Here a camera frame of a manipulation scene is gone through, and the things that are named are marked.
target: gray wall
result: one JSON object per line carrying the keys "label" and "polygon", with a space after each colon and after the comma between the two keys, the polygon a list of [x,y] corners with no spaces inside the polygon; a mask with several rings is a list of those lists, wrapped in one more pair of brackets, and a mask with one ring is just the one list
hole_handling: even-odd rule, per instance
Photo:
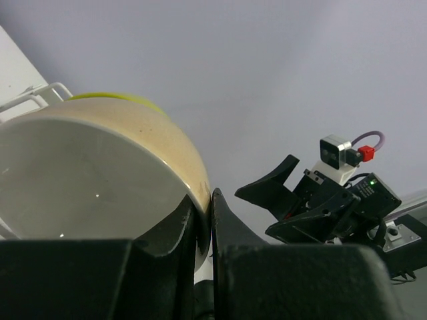
{"label": "gray wall", "polygon": [[294,185],[330,133],[382,130],[362,170],[425,186],[425,1],[0,0],[0,24],[48,81],[162,106],[258,233],[274,220],[234,191],[288,153]]}

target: purple cable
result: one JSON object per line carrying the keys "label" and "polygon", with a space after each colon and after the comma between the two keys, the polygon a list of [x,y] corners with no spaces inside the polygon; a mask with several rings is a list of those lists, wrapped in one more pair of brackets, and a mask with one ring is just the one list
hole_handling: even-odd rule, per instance
{"label": "purple cable", "polygon": [[364,133],[363,135],[360,135],[352,141],[352,146],[357,144],[357,142],[359,142],[360,140],[365,139],[367,137],[371,137],[373,135],[377,135],[380,138],[379,142],[374,147],[375,151],[380,150],[386,142],[386,136],[381,131],[369,131],[367,133]]}

